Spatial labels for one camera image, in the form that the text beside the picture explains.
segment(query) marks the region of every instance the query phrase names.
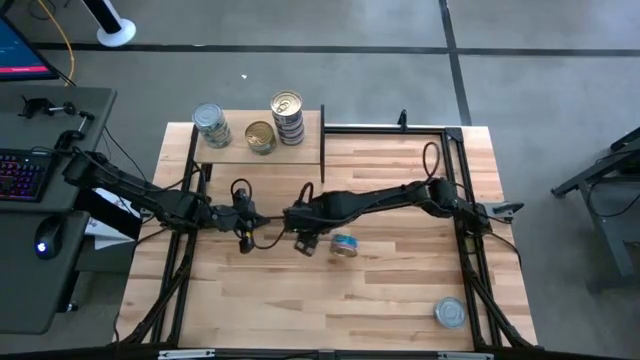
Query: computer mouse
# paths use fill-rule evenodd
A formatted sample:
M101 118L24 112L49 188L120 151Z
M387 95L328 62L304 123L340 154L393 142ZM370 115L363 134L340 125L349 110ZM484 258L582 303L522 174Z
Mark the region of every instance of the computer mouse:
M50 216L40 223L36 230L36 256L42 260L53 259L62 248L62 223L59 216Z

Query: rgb keyboard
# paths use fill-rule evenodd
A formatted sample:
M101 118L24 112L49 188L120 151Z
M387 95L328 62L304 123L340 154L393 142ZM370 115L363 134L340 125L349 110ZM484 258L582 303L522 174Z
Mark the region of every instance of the rgb keyboard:
M53 167L48 152L0 149L0 201L39 202Z

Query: computer monitor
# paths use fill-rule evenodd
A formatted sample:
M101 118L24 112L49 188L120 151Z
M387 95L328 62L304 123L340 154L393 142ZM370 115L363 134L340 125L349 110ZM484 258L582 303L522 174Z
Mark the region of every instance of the computer monitor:
M58 79L54 68L0 15L0 81Z

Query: floor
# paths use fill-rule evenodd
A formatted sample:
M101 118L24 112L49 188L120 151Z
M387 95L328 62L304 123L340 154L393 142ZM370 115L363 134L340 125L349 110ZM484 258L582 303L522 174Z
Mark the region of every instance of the floor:
M67 8L52 1L71 42L95 43L97 25L79 0ZM112 2L137 24L134 44L166 46L76 51L75 81L118 90L109 127L147 175L166 122L189 121L203 101L266 109L281 89L300 92L307 109L325 104L329 122L391 124L405 108L411 124L489 126L505 196L526 204L514 231L539 343L640 354L639 291L587 292L585 281L610 271L610 258L582 199L549 193L640 125L639 2ZM18 3L9 18L41 48L54 49L45 56L66 72L56 29ZM0 349L109 342L125 280L84 277L79 312L58 316L43 336L0 336Z

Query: wooden table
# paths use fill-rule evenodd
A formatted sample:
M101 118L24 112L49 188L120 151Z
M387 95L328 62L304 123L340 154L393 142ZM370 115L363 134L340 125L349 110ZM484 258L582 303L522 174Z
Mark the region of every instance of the wooden table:
M236 111L233 116L227 114L227 120L233 123L238 117L268 116L268 112L258 113ZM313 116L306 116L309 128L317 121ZM155 184L168 185L182 177L191 131L191 123L168 124ZM244 151L243 133L233 131L234 148ZM503 200L488 128L463 127L462 132L476 199ZM318 165L313 163L316 153L298 154L291 158L292 163L276 153L274 163L265 163L272 155L246 160L230 154L227 158L233 161L213 166L208 195L213 203L230 205L229 186L244 177L253 185L258 212L276 216L293 203L307 181L314 182L318 195L321 191L364 192L423 180L421 151L429 140L439 143L437 137L428 135L326 135L324 184L319 181ZM220 159L208 151L199 146L196 159ZM455 169L459 179L458 164ZM443 164L437 175L444 176ZM495 233L513 241L508 225L492 225ZM270 243L281 226L275 223L262 228L257 241ZM141 236L157 229L157 224L149 223ZM359 239L358 257L332 256L328 236L308 258L293 249L293 234L285 235L269 251L255 249L242 255L232 233L199 232L180 346L473 349L468 321L464 328L450 330L433 316L434 304L443 297L465 301L451 219L403 208L362 216L340 232ZM121 335L133 330L158 296L169 237L162 234L136 250L117 324ZM485 250L497 304L523 337L535 343L516 255L490 236L485 237ZM486 312L481 304L478 307L483 335L488 339ZM165 336L172 309L170 304Z

